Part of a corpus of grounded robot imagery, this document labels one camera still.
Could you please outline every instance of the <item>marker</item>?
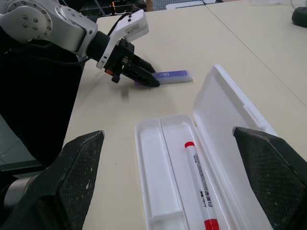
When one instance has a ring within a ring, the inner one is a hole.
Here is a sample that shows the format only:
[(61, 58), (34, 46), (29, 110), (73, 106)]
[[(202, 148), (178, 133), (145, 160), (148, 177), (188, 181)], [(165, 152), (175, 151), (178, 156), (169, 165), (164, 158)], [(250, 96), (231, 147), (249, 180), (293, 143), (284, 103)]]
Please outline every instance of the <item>marker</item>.
[(201, 212), (206, 230), (219, 230), (219, 224), (216, 219), (212, 200), (210, 198), (207, 183), (201, 169), (197, 151), (194, 142), (187, 142), (184, 147), (188, 155), (189, 166), (193, 174), (193, 181), (196, 191), (198, 191), (198, 198), (201, 203)]

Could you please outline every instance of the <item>red marker cap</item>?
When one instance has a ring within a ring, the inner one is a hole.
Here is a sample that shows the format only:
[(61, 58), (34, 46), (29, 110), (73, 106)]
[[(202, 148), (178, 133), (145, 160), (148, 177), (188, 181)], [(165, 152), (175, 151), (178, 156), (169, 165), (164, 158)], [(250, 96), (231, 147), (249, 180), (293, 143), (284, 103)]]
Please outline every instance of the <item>red marker cap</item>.
[(189, 147), (189, 146), (195, 146), (195, 145), (194, 145), (194, 142), (189, 141), (189, 142), (185, 143), (185, 145), (184, 145), (185, 148), (187, 148), (187, 147)]
[(217, 219), (205, 220), (205, 228), (206, 230), (219, 230), (220, 229)]

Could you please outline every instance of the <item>white table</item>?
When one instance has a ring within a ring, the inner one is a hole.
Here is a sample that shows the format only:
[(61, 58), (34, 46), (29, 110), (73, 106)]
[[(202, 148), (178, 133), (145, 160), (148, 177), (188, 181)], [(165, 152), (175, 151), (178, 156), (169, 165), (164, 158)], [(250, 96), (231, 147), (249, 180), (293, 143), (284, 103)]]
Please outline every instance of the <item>white table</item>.
[[(107, 33), (116, 19), (98, 20), (99, 30)], [(307, 159), (306, 107), (207, 7), (149, 12), (147, 19), (150, 32), (133, 42), (136, 53), (156, 71), (190, 70), (193, 82), (139, 89), (124, 76), (113, 83), (94, 61), (86, 64), (65, 140), (95, 130), (106, 134), (85, 230), (145, 229), (134, 127), (142, 119), (192, 116), (214, 64), (223, 66), (278, 135)]]
[(185, 8), (185, 7), (193, 7), (193, 6), (201, 6), (204, 5), (203, 3), (206, 4), (212, 4), (215, 3), (215, 0), (204, 0), (204, 1), (188, 1), (188, 2), (181, 2), (181, 3), (172, 3), (166, 5), (167, 10), (174, 10), (174, 9), (179, 9), (179, 8)]
[(251, 6), (237, 1), (208, 8), (296, 97), (292, 103), (286, 95), (277, 100), (272, 105), (276, 117), (267, 119), (307, 160), (307, 29), (292, 23), (289, 3)]

